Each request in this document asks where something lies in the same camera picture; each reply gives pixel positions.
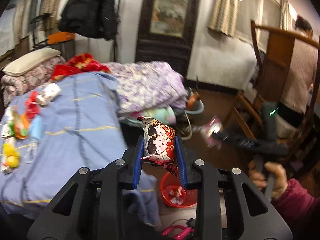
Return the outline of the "person's right hand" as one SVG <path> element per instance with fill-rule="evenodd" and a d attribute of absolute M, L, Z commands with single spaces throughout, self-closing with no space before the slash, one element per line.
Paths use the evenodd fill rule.
<path fill-rule="evenodd" d="M 272 176 L 273 187 L 272 187 L 272 199 L 279 199 L 284 192 L 287 190 L 289 183 L 287 182 L 287 176 L 285 168 L 279 163 L 266 162 L 264 168 L 267 176 L 262 172 L 258 171 L 256 162 L 253 160 L 249 163 L 249 178 L 256 185 L 259 190 L 267 188 L 269 185 L 269 177 Z"/>

